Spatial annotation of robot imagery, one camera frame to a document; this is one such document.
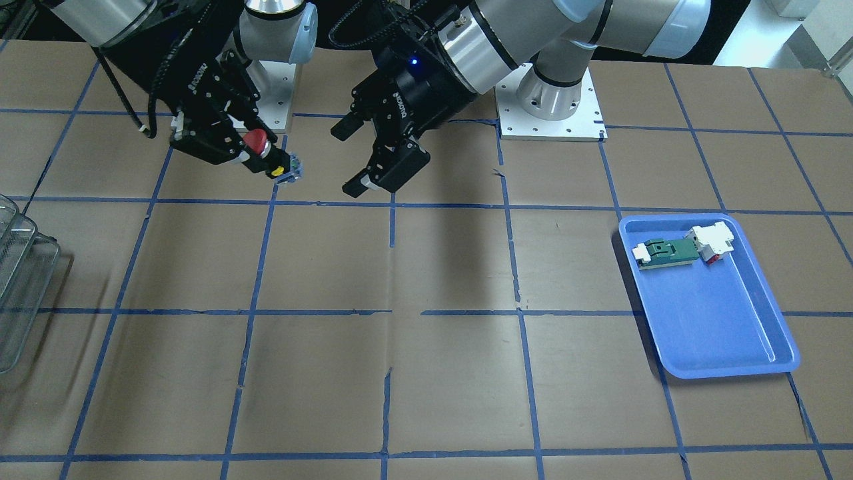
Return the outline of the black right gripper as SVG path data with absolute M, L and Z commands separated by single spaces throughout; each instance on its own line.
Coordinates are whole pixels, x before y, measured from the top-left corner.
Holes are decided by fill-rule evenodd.
M 247 72 L 252 61 L 227 49 L 244 10 L 243 1 L 150 1 L 119 39 L 100 48 L 101 58 L 146 91 L 149 115 L 159 101 L 171 110 L 171 146 L 215 166 L 252 159 L 234 121 L 274 142 L 259 117 L 260 93 Z

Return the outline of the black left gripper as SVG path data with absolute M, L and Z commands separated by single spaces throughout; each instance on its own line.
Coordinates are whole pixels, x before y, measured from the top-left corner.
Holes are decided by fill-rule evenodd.
M 439 39 L 469 2 L 417 1 L 410 9 L 390 1 L 366 4 L 347 23 L 363 28 L 353 43 L 371 50 L 376 70 L 353 88 L 350 112 L 330 128 L 341 142 L 367 121 L 376 131 L 367 166 L 342 185 L 353 198 L 368 189 L 397 192 L 429 164 L 429 152 L 415 139 L 477 98 Z

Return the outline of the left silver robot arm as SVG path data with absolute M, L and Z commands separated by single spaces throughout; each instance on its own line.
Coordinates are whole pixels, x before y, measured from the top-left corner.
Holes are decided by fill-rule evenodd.
M 367 36 L 337 49 L 372 51 L 376 70 L 351 91 L 350 111 L 331 128 L 344 141 L 366 122 L 375 129 L 371 158 L 344 183 L 356 198 L 369 189 L 398 191 L 430 161 L 419 140 L 497 86 L 524 63 L 524 110 L 543 121 L 574 113 L 580 83 L 597 47 L 677 59 L 706 29 L 710 1 L 420 1 L 406 8 L 365 3 Z

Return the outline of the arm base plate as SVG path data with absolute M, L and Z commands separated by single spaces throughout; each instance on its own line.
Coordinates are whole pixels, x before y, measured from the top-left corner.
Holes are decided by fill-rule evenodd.
M 546 84 L 525 63 L 494 86 L 500 134 L 525 141 L 603 142 L 605 121 L 589 69 L 579 84 Z
M 177 65 L 164 79 L 159 96 L 173 115 L 183 122 L 183 130 L 217 131 L 222 111 L 217 97 L 217 58 L 198 61 L 195 68 L 188 63 Z M 286 131 L 292 109 L 297 67 L 290 63 L 252 61 L 247 72 L 260 93 L 257 101 L 259 117 L 273 131 L 274 137 Z M 240 134 L 247 133 L 243 122 L 227 115 Z

